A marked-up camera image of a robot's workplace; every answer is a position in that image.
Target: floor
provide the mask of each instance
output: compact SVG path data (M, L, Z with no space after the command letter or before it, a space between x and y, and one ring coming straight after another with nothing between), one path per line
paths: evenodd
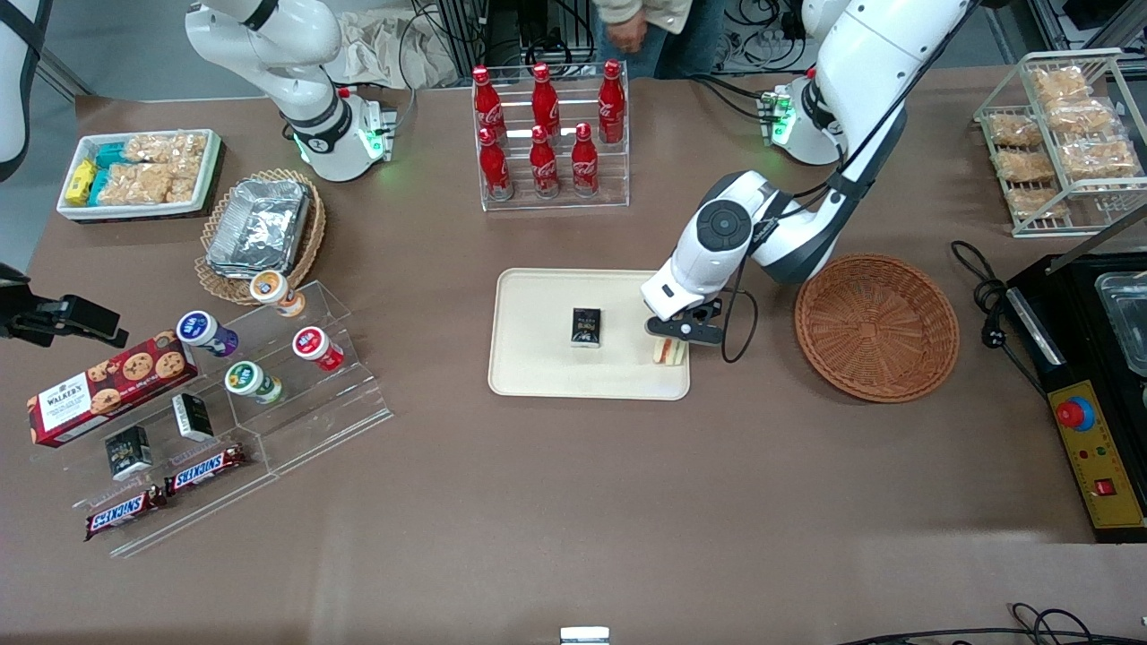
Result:
M385 2L327 0L327 3L343 11ZM195 54L184 33L185 11L185 3L169 1L55 0L47 47L95 93L106 96L156 101L257 95L250 84ZM957 34L938 64L1004 62L989 21L981 11ZM32 90L31 129L24 165L0 185L0 262L21 270L30 264L44 226L53 215L76 141L71 103L40 79Z

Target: beige tray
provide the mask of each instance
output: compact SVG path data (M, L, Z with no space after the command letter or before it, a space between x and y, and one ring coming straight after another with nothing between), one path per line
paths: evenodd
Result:
M651 313L640 286L651 271L507 269L498 278L490 389L502 396L677 401L689 355L655 365ZM601 310L601 347L570 347L574 308Z

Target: cookie box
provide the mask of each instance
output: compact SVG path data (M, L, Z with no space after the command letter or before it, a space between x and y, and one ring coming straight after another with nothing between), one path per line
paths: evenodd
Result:
M100 146L104 143L126 143L136 134L163 134L175 135L180 132L193 132L206 137L206 149L203 151L203 162L200 164L200 174L195 178L195 191L192 193L189 202L172 202L162 204L134 204L115 207L76 207L68 203L68 182L76 170L84 163L84 160L95 158ZM211 193L212 184L218 178L216 163L219 160L221 141L213 130L165 130L156 132L125 132L122 134L92 134L84 137L76 145L76 153L72 162L64 174L64 186L60 191L60 199L56 201L56 210L60 215L81 224L95 222L135 222L146 219L167 219L172 217L189 217L205 211L203 204Z
M28 399L32 441L60 448L200 373L169 329Z

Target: red emergency stop button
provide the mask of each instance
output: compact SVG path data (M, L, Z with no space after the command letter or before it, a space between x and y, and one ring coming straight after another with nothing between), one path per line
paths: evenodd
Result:
M1095 425L1095 410L1087 399L1072 396L1055 406L1055 419L1069 428L1085 433Z

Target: beige jacket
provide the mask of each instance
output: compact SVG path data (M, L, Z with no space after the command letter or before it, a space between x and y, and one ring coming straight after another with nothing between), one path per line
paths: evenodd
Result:
M693 0L593 0L598 14L608 24L623 23L641 9L646 10L646 22L670 33L681 33L685 18L689 17Z

